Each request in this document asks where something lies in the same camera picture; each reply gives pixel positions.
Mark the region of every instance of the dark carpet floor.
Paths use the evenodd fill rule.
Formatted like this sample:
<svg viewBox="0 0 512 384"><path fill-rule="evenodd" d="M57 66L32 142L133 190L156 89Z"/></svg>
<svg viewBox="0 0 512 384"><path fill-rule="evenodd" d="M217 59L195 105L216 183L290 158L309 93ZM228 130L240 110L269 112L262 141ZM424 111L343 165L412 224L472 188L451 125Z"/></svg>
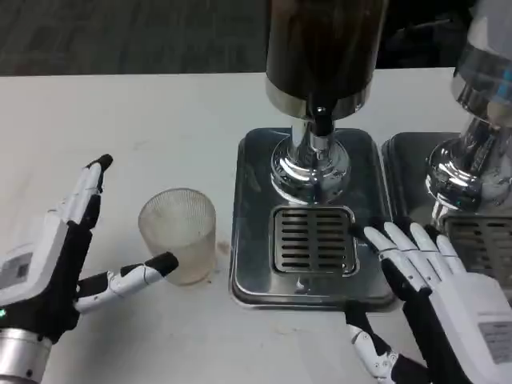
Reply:
<svg viewBox="0 0 512 384"><path fill-rule="evenodd" d="M0 75L265 70L264 0L0 0Z"/></svg>

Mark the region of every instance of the frosted cup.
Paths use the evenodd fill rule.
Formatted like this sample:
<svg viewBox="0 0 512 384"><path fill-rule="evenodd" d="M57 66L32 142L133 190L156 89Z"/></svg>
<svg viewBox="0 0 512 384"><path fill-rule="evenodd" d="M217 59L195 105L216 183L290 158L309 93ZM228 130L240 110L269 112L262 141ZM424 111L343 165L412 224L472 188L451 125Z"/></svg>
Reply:
<svg viewBox="0 0 512 384"><path fill-rule="evenodd" d="M196 190L165 190L138 216L138 228L153 256L171 252L178 268L167 276L176 285L199 282L215 264L215 208Z"/></svg>

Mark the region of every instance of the dark liquid container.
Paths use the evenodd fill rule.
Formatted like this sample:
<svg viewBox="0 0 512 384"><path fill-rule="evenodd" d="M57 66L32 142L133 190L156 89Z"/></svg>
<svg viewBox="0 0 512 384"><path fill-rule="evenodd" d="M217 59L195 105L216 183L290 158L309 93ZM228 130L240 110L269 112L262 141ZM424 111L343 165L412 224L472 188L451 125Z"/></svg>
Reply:
<svg viewBox="0 0 512 384"><path fill-rule="evenodd" d="M307 100L363 90L375 68L387 0L270 0L266 74Z"/></svg>

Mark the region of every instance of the metal plate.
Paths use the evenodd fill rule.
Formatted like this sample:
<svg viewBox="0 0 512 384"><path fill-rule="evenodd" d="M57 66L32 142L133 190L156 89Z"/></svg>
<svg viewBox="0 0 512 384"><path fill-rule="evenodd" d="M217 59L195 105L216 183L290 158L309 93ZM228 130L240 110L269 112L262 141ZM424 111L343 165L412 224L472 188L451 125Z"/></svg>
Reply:
<svg viewBox="0 0 512 384"><path fill-rule="evenodd" d="M495 278L512 294L512 218L450 217L445 225L464 266Z"/></svg>
<svg viewBox="0 0 512 384"><path fill-rule="evenodd" d="M357 267L350 276L302 273L276 262L274 214L280 208L343 206L350 211L350 220L361 226L374 217L390 218L378 150L368 133L361 130L341 129L334 133L350 156L352 170L346 191L331 204L298 206L278 194L270 180L270 157L290 132L261 128L252 130L240 142L231 241L232 295L241 304L257 308L342 310L348 301L365 303L368 310L389 305L393 293L380 261L363 241L354 241Z"/></svg>
<svg viewBox="0 0 512 384"><path fill-rule="evenodd" d="M436 145L458 135L404 132L382 146L394 218L430 224L435 201L425 187L426 158ZM512 302L512 210L498 206L486 214L460 213L444 225L466 268L496 278Z"/></svg>
<svg viewBox="0 0 512 384"><path fill-rule="evenodd" d="M349 226L350 212L343 208L276 209L276 269L299 274L352 274L357 263Z"/></svg>

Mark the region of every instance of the label sticker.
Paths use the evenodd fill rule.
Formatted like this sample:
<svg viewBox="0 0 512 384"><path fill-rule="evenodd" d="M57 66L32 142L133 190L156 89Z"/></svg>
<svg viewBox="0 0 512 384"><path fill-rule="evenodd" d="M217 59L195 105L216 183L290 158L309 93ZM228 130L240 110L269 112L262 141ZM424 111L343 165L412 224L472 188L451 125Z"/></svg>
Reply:
<svg viewBox="0 0 512 384"><path fill-rule="evenodd" d="M494 363L512 362L512 322L478 324Z"/></svg>

